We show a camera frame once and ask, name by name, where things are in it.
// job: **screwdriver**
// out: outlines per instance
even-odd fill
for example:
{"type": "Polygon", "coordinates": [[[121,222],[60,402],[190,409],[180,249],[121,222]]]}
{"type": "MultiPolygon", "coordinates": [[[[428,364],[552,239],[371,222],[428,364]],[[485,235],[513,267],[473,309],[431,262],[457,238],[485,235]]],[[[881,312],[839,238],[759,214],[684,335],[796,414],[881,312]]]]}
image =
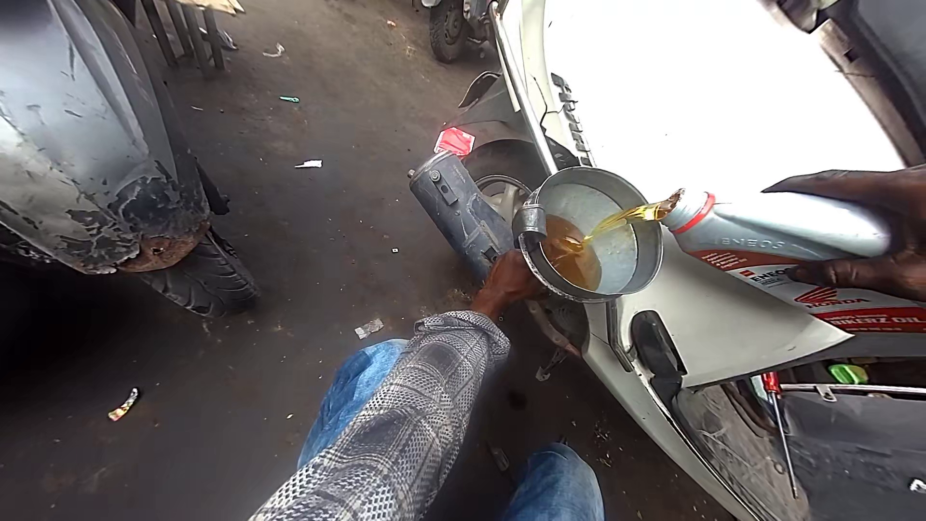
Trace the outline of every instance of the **screwdriver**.
{"type": "Polygon", "coordinates": [[[788,481],[791,482],[791,494],[797,499],[797,483],[795,480],[795,466],[791,463],[791,451],[788,448],[788,438],[784,435],[784,421],[782,420],[782,385],[778,382],[778,373],[774,371],[762,374],[762,387],[769,394],[771,407],[775,410],[775,422],[778,424],[778,434],[782,437],[784,448],[784,462],[788,465],[788,481]]]}

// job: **green object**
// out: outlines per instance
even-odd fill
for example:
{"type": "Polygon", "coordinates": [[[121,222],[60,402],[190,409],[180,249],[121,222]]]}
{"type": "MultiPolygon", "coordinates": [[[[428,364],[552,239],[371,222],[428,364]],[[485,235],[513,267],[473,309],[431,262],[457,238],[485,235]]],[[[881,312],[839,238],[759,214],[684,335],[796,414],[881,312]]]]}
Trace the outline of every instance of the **green object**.
{"type": "Polygon", "coordinates": [[[827,368],[830,375],[840,384],[867,384],[868,373],[851,363],[836,363],[827,368]]]}

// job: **tire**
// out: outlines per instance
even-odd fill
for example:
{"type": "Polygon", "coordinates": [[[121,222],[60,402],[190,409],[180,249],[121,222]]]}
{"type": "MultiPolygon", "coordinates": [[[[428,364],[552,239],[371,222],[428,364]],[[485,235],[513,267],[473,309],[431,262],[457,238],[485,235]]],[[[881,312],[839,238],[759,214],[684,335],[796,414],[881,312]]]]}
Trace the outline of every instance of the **tire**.
{"type": "Polygon", "coordinates": [[[206,317],[245,311],[260,294],[232,245],[212,228],[180,262],[137,275],[161,295],[206,317]]]}
{"type": "Polygon", "coordinates": [[[517,139],[479,146],[463,158],[463,165],[476,184],[489,175],[506,175],[536,190],[546,180],[544,165],[533,145],[517,139]]]}
{"type": "Polygon", "coordinates": [[[443,0],[432,7],[428,34],[431,37],[431,51],[437,61],[457,61],[472,34],[469,22],[463,17],[463,0],[443,0]]]}

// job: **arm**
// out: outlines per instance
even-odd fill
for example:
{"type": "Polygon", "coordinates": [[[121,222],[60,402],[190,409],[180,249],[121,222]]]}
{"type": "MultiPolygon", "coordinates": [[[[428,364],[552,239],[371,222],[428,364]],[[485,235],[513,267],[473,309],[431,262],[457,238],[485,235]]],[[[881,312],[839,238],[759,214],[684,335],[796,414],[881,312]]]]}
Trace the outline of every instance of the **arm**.
{"type": "Polygon", "coordinates": [[[510,252],[473,311],[415,324],[406,351],[344,432],[251,519],[417,520],[457,457],[482,381],[507,356],[493,320],[540,287],[520,253],[510,252]]]}

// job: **hand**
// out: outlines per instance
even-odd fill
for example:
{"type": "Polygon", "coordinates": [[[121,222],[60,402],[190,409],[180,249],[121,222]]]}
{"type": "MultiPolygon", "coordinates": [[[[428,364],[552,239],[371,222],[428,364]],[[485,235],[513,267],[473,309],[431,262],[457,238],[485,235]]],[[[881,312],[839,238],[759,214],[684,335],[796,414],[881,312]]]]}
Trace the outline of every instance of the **hand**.
{"type": "Polygon", "coordinates": [[[485,285],[472,301],[472,310],[497,321],[502,311],[521,299],[534,299],[546,288],[531,273],[520,251],[510,250],[499,256],[485,279],[485,285]]]}
{"type": "Polygon", "coordinates": [[[926,165],[897,172],[830,170],[797,175],[763,191],[856,202],[884,216],[891,226],[892,245],[887,254],[871,259],[805,262],[789,273],[792,279],[926,300],[926,165]]]}

